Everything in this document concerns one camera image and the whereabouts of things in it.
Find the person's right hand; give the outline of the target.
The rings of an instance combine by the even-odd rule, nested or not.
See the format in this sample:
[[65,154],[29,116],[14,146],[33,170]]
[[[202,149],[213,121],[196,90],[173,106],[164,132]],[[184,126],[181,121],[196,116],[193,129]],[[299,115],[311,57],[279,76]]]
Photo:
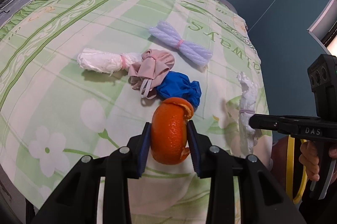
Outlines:
[[313,141],[306,141],[300,146],[299,162],[305,167],[309,180],[319,181],[320,167],[317,146]]

